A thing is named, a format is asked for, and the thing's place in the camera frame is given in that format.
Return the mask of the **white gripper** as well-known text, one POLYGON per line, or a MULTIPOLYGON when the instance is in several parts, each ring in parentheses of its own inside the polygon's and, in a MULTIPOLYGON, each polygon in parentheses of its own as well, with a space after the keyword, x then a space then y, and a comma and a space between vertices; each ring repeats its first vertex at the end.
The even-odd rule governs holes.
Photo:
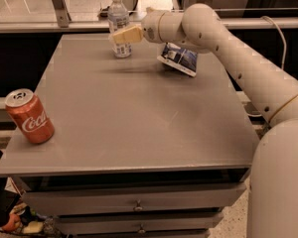
POLYGON ((153 7, 147 7, 146 12, 148 14, 141 21, 142 29, 137 25, 128 25, 112 33, 110 40, 117 45, 140 43, 144 35, 148 42, 161 43, 159 23, 163 12, 153 7))

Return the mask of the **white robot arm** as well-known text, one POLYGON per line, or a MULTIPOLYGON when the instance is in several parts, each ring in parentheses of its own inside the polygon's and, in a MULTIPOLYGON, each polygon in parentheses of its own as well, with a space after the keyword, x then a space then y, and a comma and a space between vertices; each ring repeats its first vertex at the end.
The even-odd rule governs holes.
POLYGON ((298 80, 234 36, 205 4, 182 13, 151 10, 109 39, 173 43, 218 58, 270 125, 252 161, 249 237, 298 238, 298 80))

